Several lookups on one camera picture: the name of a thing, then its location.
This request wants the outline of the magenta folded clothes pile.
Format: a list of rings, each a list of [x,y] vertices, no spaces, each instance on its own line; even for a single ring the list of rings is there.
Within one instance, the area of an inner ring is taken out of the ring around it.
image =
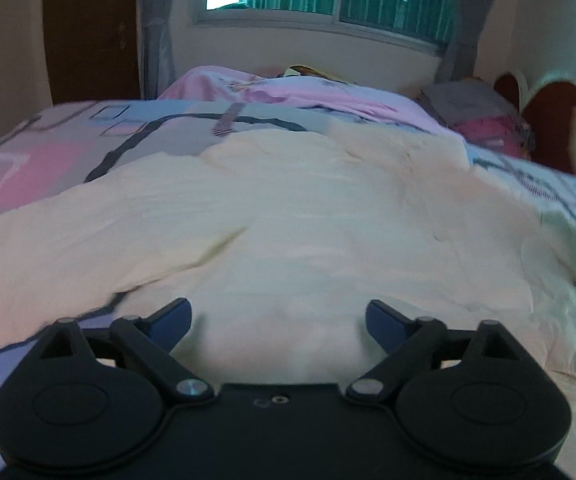
[[[469,120],[451,129],[470,144],[516,158],[529,159],[534,145],[531,128],[512,115]]]

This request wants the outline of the red white headboard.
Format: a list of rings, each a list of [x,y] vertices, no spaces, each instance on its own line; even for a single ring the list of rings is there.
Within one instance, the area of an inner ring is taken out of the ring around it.
[[[516,107],[528,127],[532,162],[576,174],[571,151],[576,77],[550,72],[529,87],[519,70],[509,70],[496,77],[493,89]]]

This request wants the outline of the pink purple blanket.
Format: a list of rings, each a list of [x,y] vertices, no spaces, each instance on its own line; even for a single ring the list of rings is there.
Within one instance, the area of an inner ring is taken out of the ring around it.
[[[400,122],[439,136],[455,134],[406,96],[315,76],[265,78],[222,66],[199,66],[173,82],[160,98],[327,108],[378,124]]]

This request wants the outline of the yellow patterned cloth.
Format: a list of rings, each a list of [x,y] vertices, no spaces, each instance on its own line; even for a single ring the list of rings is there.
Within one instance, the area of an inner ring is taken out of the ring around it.
[[[323,72],[322,70],[317,70],[311,66],[303,64],[293,64],[288,66],[282,73],[282,77],[316,77],[320,79],[326,79],[335,82],[341,82],[341,84],[347,84],[347,80],[334,75]]]

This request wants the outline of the dark wooden door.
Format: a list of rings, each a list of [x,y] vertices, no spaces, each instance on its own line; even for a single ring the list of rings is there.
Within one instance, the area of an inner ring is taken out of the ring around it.
[[[136,0],[41,0],[51,99],[140,96]]]

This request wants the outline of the grey right curtain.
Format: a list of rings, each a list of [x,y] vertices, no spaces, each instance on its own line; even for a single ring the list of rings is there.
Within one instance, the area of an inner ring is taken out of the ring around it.
[[[495,0],[453,0],[453,32],[434,82],[444,84],[474,74],[478,44]]]

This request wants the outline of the grey curtain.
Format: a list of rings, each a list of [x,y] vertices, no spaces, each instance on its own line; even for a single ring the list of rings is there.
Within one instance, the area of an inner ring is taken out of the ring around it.
[[[156,99],[175,75],[171,18],[173,0],[137,0],[140,87],[143,99]]]
[[[495,0],[453,0],[453,32],[434,82],[444,84],[474,74],[478,44]]]

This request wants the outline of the grey left curtain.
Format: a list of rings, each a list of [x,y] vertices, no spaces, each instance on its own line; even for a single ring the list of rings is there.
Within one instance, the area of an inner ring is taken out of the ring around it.
[[[140,87],[143,99],[156,99],[175,75],[171,18],[173,0],[137,0]]]

